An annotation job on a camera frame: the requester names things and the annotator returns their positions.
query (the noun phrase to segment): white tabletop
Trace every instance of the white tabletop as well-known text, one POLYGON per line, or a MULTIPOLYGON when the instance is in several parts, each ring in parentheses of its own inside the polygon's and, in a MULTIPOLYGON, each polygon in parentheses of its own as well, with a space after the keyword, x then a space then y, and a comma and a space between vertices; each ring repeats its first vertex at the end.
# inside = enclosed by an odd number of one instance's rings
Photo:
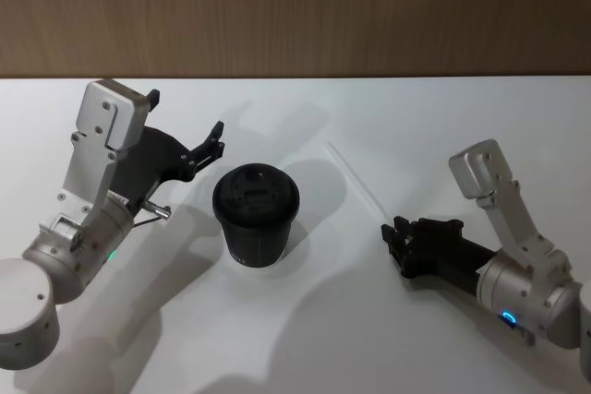
MULTIPOLYGON (((18 257, 66 172, 88 80, 0 81, 0 258, 18 257)), ((45 362, 0 370, 0 392, 302 394, 589 392, 578 352, 526 348, 470 297, 404 282, 380 238, 395 215, 459 218, 499 242, 447 160, 496 138, 548 239, 591 279, 591 78, 126 80, 161 91, 148 125, 197 145, 225 122, 223 158, 154 201, 78 300, 45 362), (212 216, 222 175, 284 169, 301 208, 269 269, 229 256, 212 216)))

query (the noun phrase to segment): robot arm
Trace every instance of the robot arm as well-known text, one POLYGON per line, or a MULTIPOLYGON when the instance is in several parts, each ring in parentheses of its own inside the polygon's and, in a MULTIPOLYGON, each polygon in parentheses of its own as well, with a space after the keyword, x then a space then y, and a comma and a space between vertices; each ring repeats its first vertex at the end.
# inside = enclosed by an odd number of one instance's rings
POLYGON ((399 226, 384 225, 382 234, 403 275, 410 246, 412 260, 419 253, 436 264, 419 268, 416 275, 435 274, 469 291, 532 342, 540 336, 562 348, 581 347, 581 368, 591 380, 591 287, 581 289, 571 276, 568 257, 537 230, 499 144, 478 143, 452 156, 449 165, 464 196, 487 212, 501 250, 487 254, 457 229, 454 236, 433 229, 438 223, 448 233, 459 221, 420 220, 408 231, 408 222, 396 218, 399 226), (458 284, 460 278, 464 284, 458 284))
POLYGON ((143 96, 111 79, 86 88, 54 213, 22 259, 0 260, 0 367, 24 369, 45 359, 59 338, 55 305, 84 292, 141 209, 170 216, 150 202, 158 186, 189 182, 222 157, 221 122, 193 150, 144 127, 158 102, 157 90, 143 96))

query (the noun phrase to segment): wood panel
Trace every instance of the wood panel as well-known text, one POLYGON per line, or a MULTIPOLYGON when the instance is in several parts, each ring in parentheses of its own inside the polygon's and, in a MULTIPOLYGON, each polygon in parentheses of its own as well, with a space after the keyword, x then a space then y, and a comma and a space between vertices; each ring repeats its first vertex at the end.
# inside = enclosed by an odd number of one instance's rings
POLYGON ((591 73, 591 0, 0 0, 4 77, 591 73))

